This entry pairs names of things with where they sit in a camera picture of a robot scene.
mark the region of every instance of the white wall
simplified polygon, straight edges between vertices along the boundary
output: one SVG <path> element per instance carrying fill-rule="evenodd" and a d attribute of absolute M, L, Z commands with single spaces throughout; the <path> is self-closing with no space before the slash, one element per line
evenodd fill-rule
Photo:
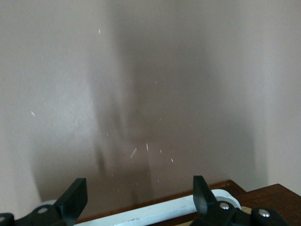
<path fill-rule="evenodd" d="M 83 216 L 196 174 L 301 194 L 300 4 L 1 1 L 1 211 L 76 177 Z"/>

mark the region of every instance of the black clamp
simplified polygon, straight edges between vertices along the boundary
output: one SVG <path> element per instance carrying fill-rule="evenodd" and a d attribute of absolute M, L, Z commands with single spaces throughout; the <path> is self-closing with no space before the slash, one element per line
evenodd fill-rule
<path fill-rule="evenodd" d="M 218 202 L 202 176 L 193 178 L 193 201 L 200 216 L 190 226 L 289 226 L 272 209 L 255 208 L 247 214 L 229 202 Z"/>
<path fill-rule="evenodd" d="M 87 201 L 86 179 L 78 178 L 53 205 L 40 206 L 18 220 L 0 213 L 0 226 L 73 226 Z"/>

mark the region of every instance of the screw head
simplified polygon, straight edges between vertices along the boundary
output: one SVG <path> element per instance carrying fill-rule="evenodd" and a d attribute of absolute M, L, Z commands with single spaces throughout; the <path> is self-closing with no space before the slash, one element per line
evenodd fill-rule
<path fill-rule="evenodd" d="M 230 209 L 230 206 L 229 206 L 227 203 L 225 203 L 225 202 L 221 202 L 220 207 L 221 207 L 223 210 L 228 210 L 228 209 Z"/>
<path fill-rule="evenodd" d="M 258 211 L 258 213 L 259 213 L 261 216 L 263 216 L 264 218 L 269 218 L 269 217 L 270 217 L 269 212 L 267 212 L 266 210 L 260 209 L 260 210 Z"/>
<path fill-rule="evenodd" d="M 38 210 L 38 214 L 45 213 L 48 209 L 46 207 Z"/>

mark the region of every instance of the wooden surface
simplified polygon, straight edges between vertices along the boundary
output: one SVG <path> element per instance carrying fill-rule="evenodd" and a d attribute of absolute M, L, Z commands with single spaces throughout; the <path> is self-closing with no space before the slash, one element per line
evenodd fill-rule
<path fill-rule="evenodd" d="M 260 188 L 254 191 L 246 192 L 235 182 L 228 180 L 218 184 L 210 185 L 210 188 L 224 189 L 228 191 L 232 196 L 234 196 L 240 202 L 242 206 L 246 206 L 249 208 L 258 208 L 258 207 L 272 208 L 276 210 L 278 213 L 280 213 L 291 226 L 301 226 L 301 196 L 288 190 L 282 185 L 277 184 L 277 185 Z M 192 191 L 172 195 L 162 199 L 153 200 L 151 202 L 146 202 L 139 205 L 123 208 L 120 210 L 99 214 L 91 218 L 82 219 L 78 221 L 78 223 L 109 216 L 112 214 L 121 213 L 128 210 L 137 209 L 140 207 L 156 204 L 159 202 L 169 201 L 172 199 L 184 197 L 191 194 Z M 194 220 L 197 217 L 198 217 L 197 213 L 192 213 L 185 216 L 181 216 L 179 218 L 174 218 L 171 220 L 159 222 L 151 226 L 175 226 L 178 224 L 182 224 Z"/>

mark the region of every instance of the metal rivet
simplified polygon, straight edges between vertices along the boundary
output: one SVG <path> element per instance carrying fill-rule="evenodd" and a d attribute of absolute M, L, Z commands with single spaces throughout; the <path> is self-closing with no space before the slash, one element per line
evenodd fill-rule
<path fill-rule="evenodd" d="M 269 212 L 267 212 L 266 210 L 260 209 L 260 210 L 258 211 L 258 213 L 259 213 L 261 216 L 263 216 L 264 218 L 269 218 L 269 217 L 270 217 Z"/>
<path fill-rule="evenodd" d="M 45 213 L 47 210 L 48 210 L 48 209 L 44 207 L 44 208 L 42 208 L 42 209 L 39 209 L 39 210 L 38 210 L 38 213 L 39 213 L 39 214 Z"/>
<path fill-rule="evenodd" d="M 230 206 L 229 206 L 227 203 L 225 203 L 225 202 L 221 202 L 220 207 L 221 207 L 223 210 L 228 210 L 228 209 L 230 209 Z"/>

